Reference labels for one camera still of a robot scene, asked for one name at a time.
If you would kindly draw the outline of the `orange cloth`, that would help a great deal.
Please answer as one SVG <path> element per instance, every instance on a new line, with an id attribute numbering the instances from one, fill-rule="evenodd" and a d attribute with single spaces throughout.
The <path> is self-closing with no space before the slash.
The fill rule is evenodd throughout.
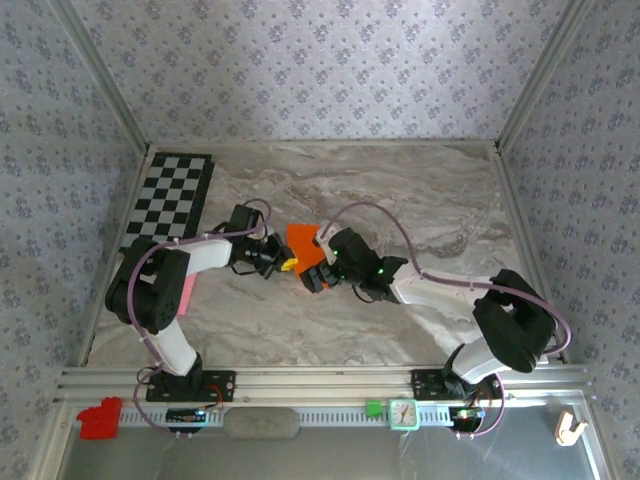
<path id="1" fill-rule="evenodd" d="M 297 258 L 298 267 L 294 272 L 299 280 L 302 272 L 327 263 L 324 250 L 315 243 L 319 229 L 317 224 L 289 224 L 286 228 L 286 242 Z"/>

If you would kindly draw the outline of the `pink paper sheet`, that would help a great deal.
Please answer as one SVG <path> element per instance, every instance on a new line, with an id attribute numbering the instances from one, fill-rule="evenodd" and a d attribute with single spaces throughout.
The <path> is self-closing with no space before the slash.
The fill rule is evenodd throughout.
<path id="1" fill-rule="evenodd" d="M 177 310 L 178 316 L 185 316 L 187 314 L 187 310 L 188 310 L 189 303 L 193 293 L 193 288 L 195 285 L 195 280 L 196 280 L 196 274 L 188 275 L 185 278 L 182 294 L 180 298 L 180 303 Z"/>

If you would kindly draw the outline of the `small green square clock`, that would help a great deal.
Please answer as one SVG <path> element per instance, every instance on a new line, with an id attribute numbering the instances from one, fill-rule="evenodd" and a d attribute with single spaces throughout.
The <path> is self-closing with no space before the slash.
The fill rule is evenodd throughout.
<path id="1" fill-rule="evenodd" d="M 391 399 L 388 416 L 389 426 L 393 431 L 415 431 L 420 427 L 419 407 L 414 399 Z"/>

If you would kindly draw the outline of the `black and grey chessboard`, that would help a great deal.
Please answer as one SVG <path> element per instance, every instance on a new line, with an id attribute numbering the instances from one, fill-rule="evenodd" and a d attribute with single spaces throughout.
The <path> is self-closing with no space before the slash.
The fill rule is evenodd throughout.
<path id="1" fill-rule="evenodd" d="M 196 235 L 214 171 L 207 154 L 154 155 L 134 203 L 120 252 L 139 237 L 157 243 Z"/>

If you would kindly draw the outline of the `grey oval pad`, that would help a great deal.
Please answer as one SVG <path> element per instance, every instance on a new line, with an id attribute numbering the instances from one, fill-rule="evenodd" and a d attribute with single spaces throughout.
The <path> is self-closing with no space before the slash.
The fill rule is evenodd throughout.
<path id="1" fill-rule="evenodd" d="M 224 415 L 223 428 L 238 440 L 289 440 L 298 434 L 300 418 L 285 407 L 232 408 Z"/>

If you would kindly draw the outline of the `red toy block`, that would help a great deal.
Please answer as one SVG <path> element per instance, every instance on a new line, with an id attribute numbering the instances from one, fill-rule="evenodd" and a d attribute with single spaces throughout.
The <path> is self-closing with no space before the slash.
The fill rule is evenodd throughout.
<path id="1" fill-rule="evenodd" d="M 119 420 L 123 400 L 118 397 L 106 397 L 98 406 L 81 411 L 76 420 L 80 422 L 81 440 L 114 439 L 119 429 Z"/>

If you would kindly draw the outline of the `wooden hook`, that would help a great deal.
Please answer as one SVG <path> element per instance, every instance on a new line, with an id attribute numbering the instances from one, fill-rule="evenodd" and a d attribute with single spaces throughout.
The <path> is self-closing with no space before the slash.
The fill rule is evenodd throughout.
<path id="1" fill-rule="evenodd" d="M 564 410 L 556 424 L 554 438 L 561 447 L 574 446 L 588 426 L 587 421 L 578 421 L 571 412 Z"/>

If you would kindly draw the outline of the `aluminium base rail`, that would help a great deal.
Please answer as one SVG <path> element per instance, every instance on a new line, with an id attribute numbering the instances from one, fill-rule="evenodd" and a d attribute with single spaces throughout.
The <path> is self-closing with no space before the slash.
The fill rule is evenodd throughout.
<path id="1" fill-rule="evenodd" d="M 405 366 L 236 367 L 236 406 L 356 406 L 368 400 L 410 397 L 411 369 Z M 548 364 L 534 372 L 501 374 L 511 404 L 537 404 L 571 391 L 589 392 L 583 365 Z M 68 368 L 54 393 L 56 403 L 89 406 L 104 397 L 131 401 L 136 370 Z"/>

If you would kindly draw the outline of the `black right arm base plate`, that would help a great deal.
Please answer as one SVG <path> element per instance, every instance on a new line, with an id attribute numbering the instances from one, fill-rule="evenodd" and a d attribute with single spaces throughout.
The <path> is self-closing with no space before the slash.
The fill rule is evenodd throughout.
<path id="1" fill-rule="evenodd" d="M 498 399 L 501 395 L 495 375 L 477 384 L 468 383 L 443 369 L 414 369 L 410 386 L 416 400 L 472 400 L 476 395 L 484 399 Z"/>

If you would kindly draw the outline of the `aluminium back rail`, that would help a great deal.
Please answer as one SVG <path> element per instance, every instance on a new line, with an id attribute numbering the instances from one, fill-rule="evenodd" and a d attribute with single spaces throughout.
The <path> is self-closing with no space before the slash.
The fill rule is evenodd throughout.
<path id="1" fill-rule="evenodd" d="M 482 150 L 496 148 L 493 139 L 312 139 L 312 140 L 258 140 L 258 141 L 205 141 L 188 142 L 153 142 L 149 149 L 157 151 L 213 151 L 218 148 L 243 147 L 338 147 L 338 146 L 444 146 L 466 150 Z"/>

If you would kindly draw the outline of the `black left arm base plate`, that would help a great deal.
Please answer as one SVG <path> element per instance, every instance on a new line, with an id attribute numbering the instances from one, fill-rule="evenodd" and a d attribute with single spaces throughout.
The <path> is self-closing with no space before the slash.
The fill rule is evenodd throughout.
<path id="1" fill-rule="evenodd" d="M 187 376 L 161 372 L 147 385 L 147 402 L 210 404 L 231 402 L 235 393 L 236 372 L 232 370 L 202 370 Z"/>

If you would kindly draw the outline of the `aluminium side rail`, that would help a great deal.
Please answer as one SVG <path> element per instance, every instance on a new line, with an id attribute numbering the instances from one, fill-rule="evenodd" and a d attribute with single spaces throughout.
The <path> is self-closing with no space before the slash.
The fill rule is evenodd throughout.
<path id="1" fill-rule="evenodd" d="M 514 243 L 520 260 L 522 275 L 536 292 L 549 304 L 553 304 L 549 283 L 536 248 L 533 234 L 518 188 L 508 162 L 500 154 L 493 142 L 487 146 L 489 158 L 494 165 L 495 177 L 500 195 L 512 227 Z"/>
<path id="2" fill-rule="evenodd" d="M 132 209 L 135 205 L 136 198 L 140 189 L 140 185 L 143 182 L 143 176 L 147 169 L 147 161 L 150 150 L 150 143 L 146 143 L 141 150 L 137 158 L 135 175 L 132 180 L 127 184 L 128 190 L 126 191 L 126 202 L 118 217 L 118 223 L 115 237 L 110 244 L 107 257 L 105 271 L 100 277 L 100 283 L 98 284 L 96 300 L 93 302 L 90 312 L 87 314 L 87 325 L 84 331 L 83 341 L 76 358 L 75 365 L 84 367 L 87 365 L 91 348 L 95 339 L 96 329 L 99 323 L 101 311 L 104 306 L 104 298 L 106 291 L 110 284 L 115 264 L 117 263 L 117 257 L 119 255 L 119 248 L 122 245 L 123 237 L 127 229 L 129 218 Z"/>

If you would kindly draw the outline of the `aluminium frame post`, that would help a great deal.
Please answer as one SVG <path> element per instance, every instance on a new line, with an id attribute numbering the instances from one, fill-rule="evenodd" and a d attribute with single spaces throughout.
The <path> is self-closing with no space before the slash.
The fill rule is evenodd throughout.
<path id="1" fill-rule="evenodd" d="M 72 0 L 47 1 L 85 63 L 128 141 L 137 151 L 145 153 L 148 145 L 144 134 Z"/>
<path id="2" fill-rule="evenodd" d="M 544 93 L 551 77 L 576 37 L 580 26 L 596 0 L 567 0 L 555 26 L 550 32 L 495 145 L 506 155 L 525 126 L 536 103 Z"/>

